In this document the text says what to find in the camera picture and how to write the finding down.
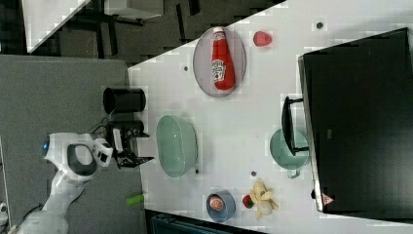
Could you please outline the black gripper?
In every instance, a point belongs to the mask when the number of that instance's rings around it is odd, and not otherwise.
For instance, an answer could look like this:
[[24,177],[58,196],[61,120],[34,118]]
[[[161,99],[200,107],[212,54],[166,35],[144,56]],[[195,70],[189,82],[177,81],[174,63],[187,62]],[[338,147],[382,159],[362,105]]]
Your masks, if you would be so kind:
[[[135,168],[153,160],[153,157],[137,157],[131,150],[129,139],[122,134],[120,128],[113,127],[112,136],[114,142],[113,158],[119,168]],[[130,136],[150,137],[148,134],[138,131],[131,131]]]

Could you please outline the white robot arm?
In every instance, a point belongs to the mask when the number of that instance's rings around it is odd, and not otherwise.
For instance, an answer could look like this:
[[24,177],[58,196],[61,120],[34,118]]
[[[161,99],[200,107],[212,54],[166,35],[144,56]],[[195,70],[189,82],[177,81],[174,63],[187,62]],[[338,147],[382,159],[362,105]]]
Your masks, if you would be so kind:
[[114,161],[122,168],[135,168],[149,162],[123,145],[121,133],[53,133],[43,145],[44,159],[56,167],[51,193],[42,206],[30,210],[7,234],[68,234],[65,214],[84,193],[100,167]]

